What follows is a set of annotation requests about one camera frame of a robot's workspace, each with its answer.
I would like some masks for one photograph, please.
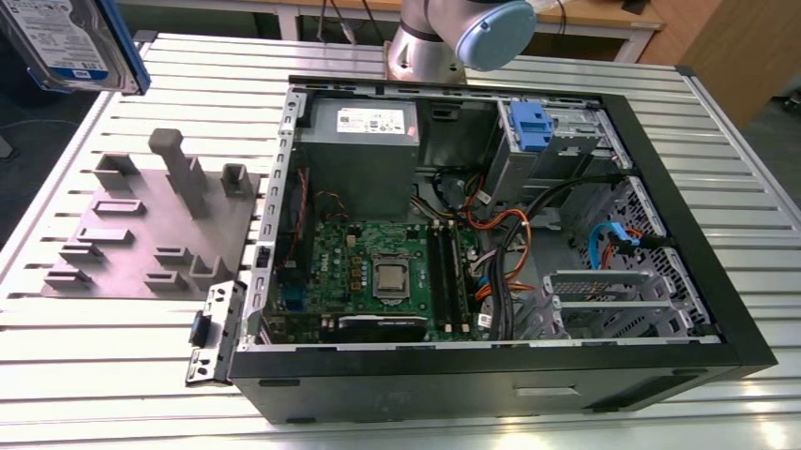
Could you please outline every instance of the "gray 3d printed part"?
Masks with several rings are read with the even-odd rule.
[[[97,216],[141,216],[145,205],[137,200],[99,200],[90,208]]]
[[[169,171],[169,183],[184,199],[184,204],[193,218],[204,218],[209,213],[202,199],[202,170],[196,158],[186,160],[180,149],[184,136],[177,129],[157,128],[149,135],[148,146],[152,153],[164,159]]]
[[[61,291],[83,291],[90,285],[90,278],[81,270],[66,266],[47,272],[45,284]]]
[[[154,293],[181,292],[189,288],[186,281],[173,270],[148,272],[145,274],[145,285]]]
[[[102,259],[102,252],[94,244],[89,242],[75,242],[63,244],[58,251],[58,256],[67,263],[98,263]]]
[[[152,257],[161,265],[190,264],[190,253],[185,247],[156,247]]]
[[[218,256],[213,259],[210,267],[198,256],[194,256],[190,260],[189,277],[197,288],[206,290],[212,284],[230,279],[230,271]]]
[[[241,164],[225,164],[220,176],[222,190],[228,197],[249,197],[252,185],[248,179],[248,168]]]
[[[97,179],[101,183],[113,179],[107,186],[122,189],[98,188],[94,192],[74,236],[63,246],[63,261],[47,273],[42,294],[82,298],[205,298],[208,286],[232,279],[238,267],[254,195],[226,195],[220,183],[224,174],[202,174],[202,181],[194,179],[186,183],[205,187],[192,192],[206,206],[206,215],[194,218],[172,189],[165,171],[140,171],[130,159],[118,155],[105,155],[98,165]],[[185,173],[184,181],[192,177],[190,164]],[[258,176],[244,174],[246,181],[242,178],[238,186],[250,186],[254,192]],[[107,214],[113,208],[136,214]]]
[[[97,162],[97,166],[90,172],[106,191],[130,191],[125,176],[138,174],[130,157],[128,155],[114,155],[113,153],[106,153],[99,157],[99,162]]]

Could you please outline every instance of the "hard drive label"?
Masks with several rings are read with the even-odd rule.
[[[69,0],[3,0],[45,65],[58,75],[103,80],[107,68],[86,32],[70,20]]]

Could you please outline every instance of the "cpu socket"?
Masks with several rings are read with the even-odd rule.
[[[409,298],[409,260],[396,255],[372,257],[372,296],[385,305]]]

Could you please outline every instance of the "hard drive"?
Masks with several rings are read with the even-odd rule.
[[[111,0],[0,0],[0,25],[42,89],[141,95],[150,86]]]

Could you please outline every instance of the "aluminum slotted table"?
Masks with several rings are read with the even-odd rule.
[[[380,78],[382,54],[372,47],[178,35],[158,35],[141,54],[148,94],[98,96],[0,253],[0,443],[801,447],[801,214],[706,90],[671,67],[520,57],[468,79],[628,98],[776,367],[633,413],[384,424],[273,427],[233,388],[186,389],[186,336],[198,303],[38,294],[97,187],[89,170],[102,152],[130,154],[140,168],[161,167],[146,146],[160,127],[181,130],[184,151],[204,169],[241,162],[266,177],[288,75]],[[242,263],[250,259],[248,246]]]

